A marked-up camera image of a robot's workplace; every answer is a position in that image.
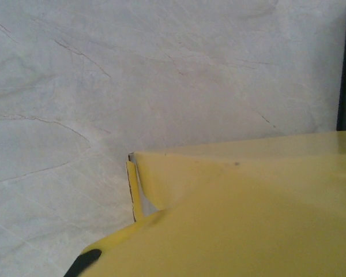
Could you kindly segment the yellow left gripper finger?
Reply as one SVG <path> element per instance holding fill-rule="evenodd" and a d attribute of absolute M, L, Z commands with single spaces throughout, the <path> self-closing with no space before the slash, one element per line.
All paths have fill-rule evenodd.
<path fill-rule="evenodd" d="M 65 273 L 65 276 L 82 276 L 92 264 L 98 261 L 99 258 L 105 256 L 108 252 L 127 241 L 137 231 L 144 227 L 155 224 L 165 215 L 165 211 L 157 211 L 149 216 L 143 217 L 141 220 L 110 234 L 90 245 L 88 245 L 75 259 L 73 264 Z"/>

